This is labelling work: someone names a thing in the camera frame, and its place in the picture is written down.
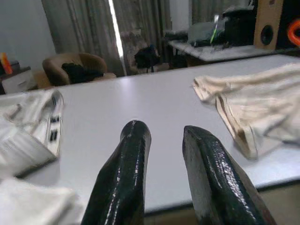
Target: chair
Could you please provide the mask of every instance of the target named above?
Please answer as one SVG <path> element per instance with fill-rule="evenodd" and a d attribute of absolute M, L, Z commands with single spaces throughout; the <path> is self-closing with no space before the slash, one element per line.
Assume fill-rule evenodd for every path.
<path fill-rule="evenodd" d="M 97 81 L 116 77 L 113 73 L 106 73 L 106 63 L 99 56 L 88 53 L 64 53 L 55 55 L 43 61 L 44 71 L 53 86 L 71 84 L 68 74 L 61 68 L 64 63 L 74 63 L 81 65 L 85 69 L 98 70 L 104 75 L 103 77 L 95 78 Z"/>

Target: table surface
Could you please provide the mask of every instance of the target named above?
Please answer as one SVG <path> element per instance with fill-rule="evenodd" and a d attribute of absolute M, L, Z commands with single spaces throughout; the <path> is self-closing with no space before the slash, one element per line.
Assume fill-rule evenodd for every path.
<path fill-rule="evenodd" d="M 176 48 L 186 54 L 194 56 L 200 60 L 206 62 L 215 61 L 225 61 L 225 60 L 235 60 L 242 58 L 250 58 L 263 55 L 277 54 L 280 52 L 288 52 L 293 49 L 285 50 L 268 50 L 268 49 L 258 49 L 254 45 L 237 46 L 222 49 L 221 45 L 217 46 L 206 46 L 194 48 L 189 43 L 182 43 L 180 41 L 170 41 L 169 45 Z"/>
<path fill-rule="evenodd" d="M 215 107 L 203 104 L 192 88 L 196 76 L 247 75 L 290 62 L 300 59 L 267 56 L 61 87 L 65 108 L 60 159 L 25 179 L 37 185 L 72 188 L 85 208 L 99 170 L 119 143 L 122 128 L 138 119 L 148 125 L 152 135 L 146 212 L 191 202 L 181 149 L 185 125 L 202 127 L 217 136 L 257 188 L 297 180 L 299 147 L 284 145 L 257 161 L 248 161 Z"/>

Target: speaker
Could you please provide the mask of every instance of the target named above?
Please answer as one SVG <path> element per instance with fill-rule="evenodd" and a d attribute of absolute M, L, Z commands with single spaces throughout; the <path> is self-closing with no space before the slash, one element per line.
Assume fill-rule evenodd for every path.
<path fill-rule="evenodd" d="M 288 32 L 297 19 L 300 19 L 300 0 L 259 0 L 254 45 L 270 50 L 296 47 Z"/>

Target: black bag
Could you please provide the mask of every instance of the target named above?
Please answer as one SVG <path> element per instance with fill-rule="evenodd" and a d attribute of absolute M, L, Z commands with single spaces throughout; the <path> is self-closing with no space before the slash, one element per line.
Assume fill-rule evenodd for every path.
<path fill-rule="evenodd" d="M 142 48 L 135 55 L 135 62 L 137 63 L 137 68 L 151 68 L 151 72 L 154 72 L 153 67 L 158 64 L 160 57 L 156 55 L 154 46 Z"/>

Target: folded cloth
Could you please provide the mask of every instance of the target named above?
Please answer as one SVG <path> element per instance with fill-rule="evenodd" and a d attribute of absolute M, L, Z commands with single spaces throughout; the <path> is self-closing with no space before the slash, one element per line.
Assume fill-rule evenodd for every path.
<path fill-rule="evenodd" d="M 0 181 L 0 224 L 52 225 L 76 201 L 67 188 L 37 187 L 7 178 Z"/>
<path fill-rule="evenodd" d="M 55 90 L 0 97 L 0 175 L 20 175 L 59 156 L 62 107 Z"/>
<path fill-rule="evenodd" d="M 194 89 L 215 104 L 247 158 L 300 142 L 300 64 L 246 76 L 197 77 Z"/>

